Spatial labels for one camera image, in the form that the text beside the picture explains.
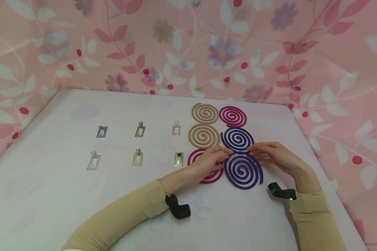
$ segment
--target white table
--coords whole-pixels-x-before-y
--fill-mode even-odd
[[[177,169],[195,147],[188,141],[197,122],[191,108],[201,102],[220,109],[236,106],[247,115],[244,128],[256,142],[279,141],[315,170],[348,250],[366,250],[342,203],[286,106],[91,90],[62,90],[0,158],[0,251],[60,250],[71,233],[113,200]],[[172,136],[174,121],[181,136]],[[134,137],[143,121],[143,138]],[[96,138],[99,125],[108,126]],[[219,119],[218,132],[227,129]],[[133,154],[145,153],[142,167]],[[102,156],[87,171],[91,151]],[[297,250],[285,201],[267,185],[294,187],[276,167],[264,167],[264,183],[240,190],[225,174],[178,194],[191,217],[167,211],[128,232],[111,250]]]

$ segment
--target red dot pattern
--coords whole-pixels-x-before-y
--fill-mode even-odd
[[[29,109],[27,109],[27,108],[25,108],[25,107],[21,107],[20,108],[20,112],[22,113],[22,114],[29,114]]]
[[[234,0],[233,1],[233,6],[234,7],[239,7],[240,5],[242,5],[242,2],[243,2],[243,0]]]
[[[355,164],[355,165],[360,165],[360,164],[362,164],[362,162],[363,162],[363,159],[360,157],[360,156],[353,156],[353,158],[352,158],[352,162],[353,162],[353,164]]]

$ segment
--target magenta spiral coil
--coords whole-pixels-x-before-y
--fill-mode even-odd
[[[258,179],[263,183],[264,175],[260,163],[252,155],[234,152],[225,160],[225,175],[237,188],[247,190],[253,188]]]
[[[204,153],[205,150],[206,149],[197,149],[197,150],[193,151],[187,159],[187,165],[188,166],[191,165],[196,160],[196,158],[198,158],[199,156],[201,156]],[[200,183],[202,183],[202,184],[214,183],[222,177],[222,174],[223,174],[223,168],[216,170],[216,171],[212,171]]]
[[[220,109],[219,117],[227,127],[243,127],[247,122],[246,114],[234,106],[225,106]]]

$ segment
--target black wrist device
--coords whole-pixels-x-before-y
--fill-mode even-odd
[[[296,191],[294,189],[282,190],[276,182],[273,182],[270,185],[268,185],[268,189],[275,197],[296,200]]]
[[[191,216],[190,206],[188,204],[180,206],[176,195],[166,195],[165,202],[176,219],[181,220]]]

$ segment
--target pink leaf pattern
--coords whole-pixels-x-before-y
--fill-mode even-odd
[[[0,127],[0,139],[8,137],[14,130],[12,125],[3,125]]]
[[[268,91],[264,94],[264,100],[267,100],[272,95],[272,86],[268,89]]]
[[[324,15],[323,23],[325,27],[329,27],[334,23],[339,13],[340,0],[333,3]]]
[[[332,35],[339,35],[347,31],[352,25],[353,23],[349,22],[338,22],[331,26],[327,32]]]
[[[134,74],[137,72],[137,69],[134,66],[122,66],[121,69],[130,74]]]
[[[289,81],[287,80],[283,80],[283,81],[276,81],[276,85],[278,85],[278,87],[281,87],[281,88],[286,88],[288,87],[290,84],[289,84]]]
[[[112,2],[120,11],[124,10],[124,0],[112,0]]]
[[[124,53],[121,53],[121,52],[113,52],[109,55],[106,56],[106,58],[112,58],[112,59],[123,59],[125,58],[126,56],[124,55]]]
[[[124,53],[126,54],[126,56],[132,56],[134,55],[134,50],[135,50],[135,42],[130,42],[124,48]]]
[[[139,70],[142,69],[142,68],[144,68],[144,65],[145,65],[145,55],[138,56],[138,58],[135,61],[135,65],[137,66],[137,68]]]
[[[111,43],[113,41],[112,38],[101,29],[96,28],[94,32],[96,36],[99,38],[99,40],[101,40],[104,43]]]
[[[299,76],[296,76],[294,79],[292,79],[290,81],[290,84],[291,85],[299,85],[303,79],[305,78],[306,76],[305,75],[299,75]]]
[[[290,72],[300,71],[306,64],[308,64],[308,60],[300,60],[290,68]]]
[[[370,0],[356,0],[345,9],[342,17],[350,17],[359,13],[369,2]]]
[[[127,28],[127,24],[118,27],[113,34],[113,40],[115,42],[122,40],[127,32]]]
[[[126,14],[136,13],[142,6],[143,0],[131,0],[126,5]]]
[[[294,103],[299,103],[300,97],[297,94],[289,93],[289,99],[292,100]]]
[[[293,54],[295,52],[295,44],[289,41],[282,43],[286,54]]]
[[[156,84],[154,83],[154,81],[152,81],[151,79],[142,78],[141,81],[144,83],[144,85],[146,85],[148,87],[155,87],[156,86]]]
[[[286,74],[289,72],[289,69],[286,66],[279,66],[278,68],[275,69],[275,71],[279,74]]]

